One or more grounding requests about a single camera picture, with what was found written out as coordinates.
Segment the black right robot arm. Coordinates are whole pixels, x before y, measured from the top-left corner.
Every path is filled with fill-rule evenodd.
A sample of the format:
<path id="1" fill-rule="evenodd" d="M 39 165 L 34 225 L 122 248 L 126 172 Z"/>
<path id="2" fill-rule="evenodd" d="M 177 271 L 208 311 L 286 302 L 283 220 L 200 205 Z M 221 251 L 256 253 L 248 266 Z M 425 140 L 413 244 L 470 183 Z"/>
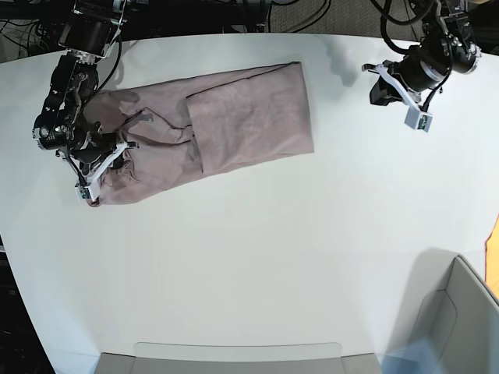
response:
<path id="1" fill-rule="evenodd" d="M 78 177 L 116 149 L 98 123 L 84 117 L 86 106 L 104 87 L 97 63 L 113 44 L 122 54 L 121 28 L 131 1 L 76 1 L 58 45 L 66 50 L 51 75 L 50 90 L 37 116 L 32 137 L 43 150 L 54 150 Z"/>

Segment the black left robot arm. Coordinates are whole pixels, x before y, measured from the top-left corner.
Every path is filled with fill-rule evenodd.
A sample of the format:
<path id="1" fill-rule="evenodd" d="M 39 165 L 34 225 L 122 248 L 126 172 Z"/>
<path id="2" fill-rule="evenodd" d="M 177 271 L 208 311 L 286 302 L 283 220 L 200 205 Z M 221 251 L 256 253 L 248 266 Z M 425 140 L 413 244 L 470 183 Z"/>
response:
<path id="1" fill-rule="evenodd" d="M 481 57 L 469 15 L 463 1 L 408 1 L 413 16 L 406 20 L 391 15 L 391 2 L 371 4 L 380 13 L 380 33 L 385 44 L 403 56 L 399 62 L 385 61 L 388 75 L 400 83 L 416 102 L 418 109 L 427 110 L 434 95 L 453 72 L 471 73 Z M 388 24 L 422 27 L 418 44 L 398 46 L 388 35 Z"/>

